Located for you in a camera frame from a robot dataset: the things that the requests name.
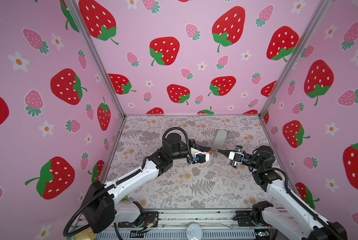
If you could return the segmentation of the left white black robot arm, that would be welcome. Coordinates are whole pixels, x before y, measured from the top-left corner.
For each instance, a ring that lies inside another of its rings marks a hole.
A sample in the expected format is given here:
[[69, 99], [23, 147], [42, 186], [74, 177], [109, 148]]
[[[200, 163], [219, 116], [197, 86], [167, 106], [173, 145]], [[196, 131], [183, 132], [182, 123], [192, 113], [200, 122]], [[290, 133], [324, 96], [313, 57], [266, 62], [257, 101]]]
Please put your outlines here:
[[92, 183], [81, 205], [87, 226], [98, 234], [118, 222], [133, 223], [144, 213], [140, 203], [122, 204], [122, 199], [144, 183], [167, 172], [174, 160], [186, 159], [188, 164], [210, 160], [211, 147], [200, 146], [195, 140], [177, 133], [162, 137], [162, 146], [144, 158], [142, 165], [115, 181]]

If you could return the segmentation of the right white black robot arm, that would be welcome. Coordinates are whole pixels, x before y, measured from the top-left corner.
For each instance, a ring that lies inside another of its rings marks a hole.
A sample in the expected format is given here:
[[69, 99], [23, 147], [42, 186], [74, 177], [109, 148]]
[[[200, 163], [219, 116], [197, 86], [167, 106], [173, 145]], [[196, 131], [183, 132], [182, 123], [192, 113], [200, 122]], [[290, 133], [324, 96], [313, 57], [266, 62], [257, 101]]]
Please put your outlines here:
[[260, 146], [249, 154], [236, 146], [234, 150], [219, 150], [219, 153], [228, 157], [232, 167], [244, 165], [252, 170], [257, 185], [292, 216], [289, 219], [271, 203], [263, 201], [252, 207], [251, 219], [255, 225], [268, 224], [290, 240], [347, 239], [347, 232], [340, 223], [332, 223], [318, 214], [289, 188], [287, 174], [272, 167], [275, 156], [271, 147]]

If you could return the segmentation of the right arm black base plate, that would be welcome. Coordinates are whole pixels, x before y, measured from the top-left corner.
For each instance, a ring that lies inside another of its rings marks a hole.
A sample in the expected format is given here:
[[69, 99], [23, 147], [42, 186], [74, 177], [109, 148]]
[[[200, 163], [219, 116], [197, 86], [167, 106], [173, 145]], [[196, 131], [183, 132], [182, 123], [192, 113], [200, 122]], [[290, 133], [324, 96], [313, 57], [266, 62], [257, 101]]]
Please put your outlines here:
[[237, 221], [239, 227], [261, 227], [263, 224], [254, 222], [251, 211], [236, 211], [233, 221]]

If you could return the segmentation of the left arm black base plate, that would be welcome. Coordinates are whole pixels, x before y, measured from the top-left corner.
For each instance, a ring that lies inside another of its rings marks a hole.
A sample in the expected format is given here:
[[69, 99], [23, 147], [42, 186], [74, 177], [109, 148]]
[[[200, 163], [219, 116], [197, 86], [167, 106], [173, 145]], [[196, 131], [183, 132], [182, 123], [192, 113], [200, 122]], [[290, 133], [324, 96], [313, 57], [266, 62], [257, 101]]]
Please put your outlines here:
[[117, 224], [118, 228], [146, 228], [150, 226], [152, 228], [158, 226], [159, 212], [150, 211], [141, 213], [140, 216], [134, 222], [120, 222]]

